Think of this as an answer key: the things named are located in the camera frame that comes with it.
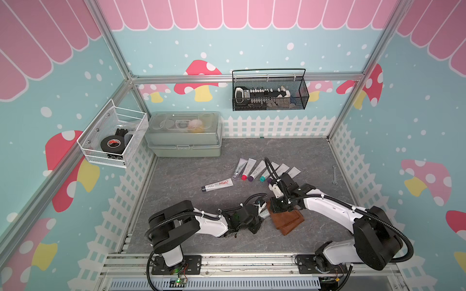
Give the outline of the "dark cap toothpaste tube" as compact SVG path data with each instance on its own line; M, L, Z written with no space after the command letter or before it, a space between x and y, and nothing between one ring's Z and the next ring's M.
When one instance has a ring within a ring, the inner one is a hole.
M297 169L296 167L293 167L291 170L289 170L288 175L290 176L290 178L294 178L299 173L301 173L301 171L299 169Z
M229 178L229 179L226 179L226 180L223 180L223 181L219 181L219 182L216 182L216 183L212 183L212 184L208 184L206 186L203 186L201 188L201 191L202 192L211 192L211 191L214 191L214 190L224 189L224 188L232 187L232 186L233 186L233 181L232 181L231 178Z

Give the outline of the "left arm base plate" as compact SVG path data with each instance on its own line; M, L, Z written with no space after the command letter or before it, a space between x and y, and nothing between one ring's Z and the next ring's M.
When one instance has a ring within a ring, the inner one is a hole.
M201 255L187 255L184 256L181 263L169 267L161 255L154 256L150 273L152 275L199 275L201 262Z

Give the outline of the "red cap toothpaste tube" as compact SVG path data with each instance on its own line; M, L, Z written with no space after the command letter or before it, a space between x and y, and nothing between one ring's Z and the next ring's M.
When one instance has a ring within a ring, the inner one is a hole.
M256 164L256 160L255 159L252 159L252 158L249 158L247 163L246 163L246 166L243 170L243 173L242 173L242 176L241 176L241 179L246 181L254 167L254 165Z

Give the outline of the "brown microfiber cloth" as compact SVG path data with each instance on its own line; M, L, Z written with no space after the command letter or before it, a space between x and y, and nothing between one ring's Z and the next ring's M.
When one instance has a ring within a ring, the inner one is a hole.
M267 202L267 208L276 229L279 230L283 236L287 236L290 232L292 232L305 221L303 215L298 210L293 210L292 212L274 213L272 211L270 202Z

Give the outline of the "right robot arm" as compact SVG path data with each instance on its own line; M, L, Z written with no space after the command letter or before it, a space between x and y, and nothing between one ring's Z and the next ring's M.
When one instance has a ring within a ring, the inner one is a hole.
M381 208L355 206L327 195L310 184L299 186L288 173L279 175L268 158L264 162L271 175L269 188L274 194L271 199L272 212L317 212L353 235L350 240L326 242L315 251L314 261L319 272L329 273L333 266L354 263L383 270L389 263L403 263L414 256L412 242L392 225Z

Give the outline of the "teal cap toothpaste tube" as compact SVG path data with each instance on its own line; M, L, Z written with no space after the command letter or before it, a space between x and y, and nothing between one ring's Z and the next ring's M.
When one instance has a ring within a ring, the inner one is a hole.
M272 166L274 170L277 170L280 165L275 162L272 162ZM260 181L265 182L270 177L270 175L271 174L269 173L268 169L266 169L263 175L260 177Z
M265 209L263 211L261 211L259 213L259 217L263 218L263 219L266 219L267 217L270 216L270 213L269 213L269 210L268 209Z

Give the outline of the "purple cap toothpaste tube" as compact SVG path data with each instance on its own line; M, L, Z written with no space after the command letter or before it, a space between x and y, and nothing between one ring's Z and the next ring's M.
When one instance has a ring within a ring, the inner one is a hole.
M282 174L286 173L290 168L285 165L285 164L282 164L280 167L277 168L276 170L276 174L278 175L278 177L280 177ZM270 176L267 180L267 182L270 184L272 181L273 181L273 177Z
M254 169L254 171L250 174L250 176L248 177L248 180L249 181L254 181L260 174L262 174L264 172L266 168L266 164L265 162L262 160L258 165L257 167Z

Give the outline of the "purple cap toothpaste tube top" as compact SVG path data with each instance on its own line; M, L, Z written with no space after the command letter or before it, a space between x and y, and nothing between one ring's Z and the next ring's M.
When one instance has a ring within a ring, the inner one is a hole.
M265 162L262 160L258 165L257 167L254 169L254 171L250 174L250 176L248 177L248 180L249 181L254 181L260 174L262 174L264 172L266 168L266 164Z

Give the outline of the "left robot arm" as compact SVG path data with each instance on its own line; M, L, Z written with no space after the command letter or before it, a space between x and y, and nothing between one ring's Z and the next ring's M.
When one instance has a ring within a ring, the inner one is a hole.
M241 230L256 234L264 221L260 214L266 210L266 196L253 194L238 206L219 209L216 214L199 210L184 200L149 217L145 239L167 267L178 267L185 263L182 243L196 234L216 238L236 235Z

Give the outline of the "silver foil toothpaste tube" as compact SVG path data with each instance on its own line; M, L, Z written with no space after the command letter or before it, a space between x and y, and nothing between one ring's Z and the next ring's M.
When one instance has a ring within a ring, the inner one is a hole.
M241 173L243 172L245 166L247 165L247 162L248 162L248 160L246 160L244 158L239 159L239 162L238 162L238 164L237 164L237 166L235 168L232 179L237 179L237 178L241 177Z

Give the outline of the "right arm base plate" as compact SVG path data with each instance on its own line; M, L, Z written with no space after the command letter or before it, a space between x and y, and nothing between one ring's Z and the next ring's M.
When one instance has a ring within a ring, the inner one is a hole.
M345 275L348 273L345 264L332 265L324 257L315 254L296 255L294 262L300 274Z

